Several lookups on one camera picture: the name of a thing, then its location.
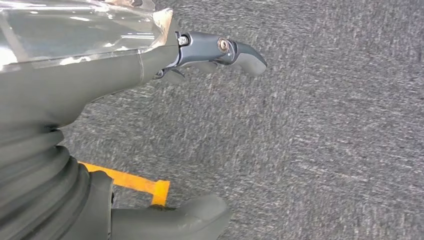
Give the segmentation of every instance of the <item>gray carpet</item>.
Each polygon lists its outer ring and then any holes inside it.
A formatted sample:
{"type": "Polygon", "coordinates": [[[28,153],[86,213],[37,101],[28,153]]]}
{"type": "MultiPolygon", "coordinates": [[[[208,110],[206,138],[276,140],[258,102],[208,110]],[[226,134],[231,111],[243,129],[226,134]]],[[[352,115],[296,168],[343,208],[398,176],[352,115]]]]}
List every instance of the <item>gray carpet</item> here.
{"type": "MultiPolygon", "coordinates": [[[[77,158],[234,210],[222,240],[424,239],[422,0],[161,0],[269,69],[187,72],[86,107],[77,158]]],[[[149,196],[117,187],[118,207],[149,196]]]]}

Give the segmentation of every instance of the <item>screw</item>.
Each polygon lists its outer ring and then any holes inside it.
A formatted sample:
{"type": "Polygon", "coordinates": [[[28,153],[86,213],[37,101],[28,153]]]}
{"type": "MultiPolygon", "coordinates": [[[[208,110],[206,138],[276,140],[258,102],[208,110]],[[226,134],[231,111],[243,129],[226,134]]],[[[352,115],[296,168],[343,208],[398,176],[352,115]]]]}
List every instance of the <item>screw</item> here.
{"type": "Polygon", "coordinates": [[[185,46],[189,44],[189,38],[186,36],[180,36],[178,37],[178,45],[185,46]]]}
{"type": "Polygon", "coordinates": [[[228,52],[228,48],[229,48],[228,41],[225,38],[220,37],[218,39],[218,49],[219,49],[219,51],[221,53],[225,54],[226,52],[228,52]]]}

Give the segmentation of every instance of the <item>transparent plastic cover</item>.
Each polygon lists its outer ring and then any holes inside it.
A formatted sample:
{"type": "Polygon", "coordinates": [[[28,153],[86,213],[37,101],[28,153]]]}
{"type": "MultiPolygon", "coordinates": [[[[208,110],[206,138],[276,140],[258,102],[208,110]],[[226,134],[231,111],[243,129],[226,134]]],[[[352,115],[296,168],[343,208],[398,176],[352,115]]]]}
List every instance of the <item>transparent plastic cover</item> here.
{"type": "Polygon", "coordinates": [[[97,0],[0,0],[0,71],[144,53],[166,43],[172,14],[97,0]]]}

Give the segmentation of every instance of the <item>yellow floor marking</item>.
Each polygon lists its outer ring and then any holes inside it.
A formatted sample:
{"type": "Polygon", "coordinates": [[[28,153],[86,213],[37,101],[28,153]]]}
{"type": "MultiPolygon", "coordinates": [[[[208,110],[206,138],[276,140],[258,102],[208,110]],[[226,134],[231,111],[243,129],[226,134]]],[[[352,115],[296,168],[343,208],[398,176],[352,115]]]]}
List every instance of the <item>yellow floor marking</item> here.
{"type": "Polygon", "coordinates": [[[162,205],[165,206],[167,202],[167,196],[168,196],[168,190],[170,188],[170,181],[165,180],[158,180],[158,181],[151,181],[149,179],[131,175],[129,173],[96,166],[90,163],[81,162],[80,164],[84,164],[84,166],[88,169],[89,172],[95,172],[95,171],[103,171],[105,172],[109,177],[113,179],[113,183],[115,185],[134,189],[136,191],[140,192],[146,192],[149,194],[152,194],[153,197],[151,199],[152,205],[162,205]]]}

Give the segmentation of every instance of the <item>robotic hand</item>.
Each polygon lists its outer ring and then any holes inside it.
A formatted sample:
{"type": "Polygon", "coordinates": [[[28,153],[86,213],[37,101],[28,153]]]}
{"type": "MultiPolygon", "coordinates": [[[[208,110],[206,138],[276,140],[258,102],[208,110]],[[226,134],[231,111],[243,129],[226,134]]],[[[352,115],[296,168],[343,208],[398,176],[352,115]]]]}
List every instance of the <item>robotic hand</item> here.
{"type": "Polygon", "coordinates": [[[175,62],[162,69],[156,79],[166,78],[170,82],[184,82],[184,75],[178,71],[181,67],[196,67],[203,72],[213,72],[218,64],[242,69],[258,76],[267,69],[264,58],[251,46],[225,37],[203,32],[176,32],[178,56],[175,62]]]}

